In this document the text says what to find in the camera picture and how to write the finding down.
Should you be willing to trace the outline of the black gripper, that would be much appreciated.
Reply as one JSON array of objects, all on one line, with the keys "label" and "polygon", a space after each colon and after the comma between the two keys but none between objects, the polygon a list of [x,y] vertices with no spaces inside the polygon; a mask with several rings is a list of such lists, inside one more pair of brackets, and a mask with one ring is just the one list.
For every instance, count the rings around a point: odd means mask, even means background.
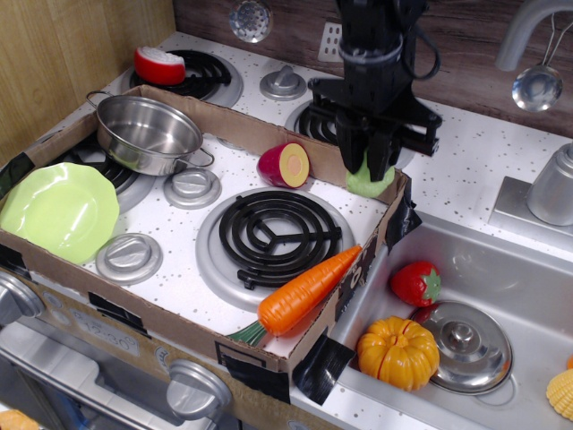
[{"label": "black gripper", "polygon": [[436,47],[434,65],[426,75],[415,72],[414,42],[394,42],[385,51],[366,50],[343,42],[342,78],[314,78],[311,109],[325,113],[335,108],[337,142],[346,169],[356,173],[367,148],[372,182],[381,181],[403,149],[432,155],[438,148],[441,117],[413,93],[415,80],[430,79],[440,68]]}]

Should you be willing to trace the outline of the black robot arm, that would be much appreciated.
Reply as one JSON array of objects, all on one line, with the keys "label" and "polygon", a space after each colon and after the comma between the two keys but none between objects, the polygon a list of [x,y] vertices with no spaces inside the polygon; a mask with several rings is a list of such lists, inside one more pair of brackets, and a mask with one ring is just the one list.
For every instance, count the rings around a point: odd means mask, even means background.
[{"label": "black robot arm", "polygon": [[341,79],[313,79],[311,109],[331,113],[337,145],[346,169],[354,174],[362,165],[378,182],[407,148],[433,154],[441,117],[414,95],[416,80],[432,78],[440,69],[434,57],[431,70],[415,71],[417,40],[438,48],[419,28],[427,11],[425,1],[339,1],[342,35],[338,52],[343,60]]}]

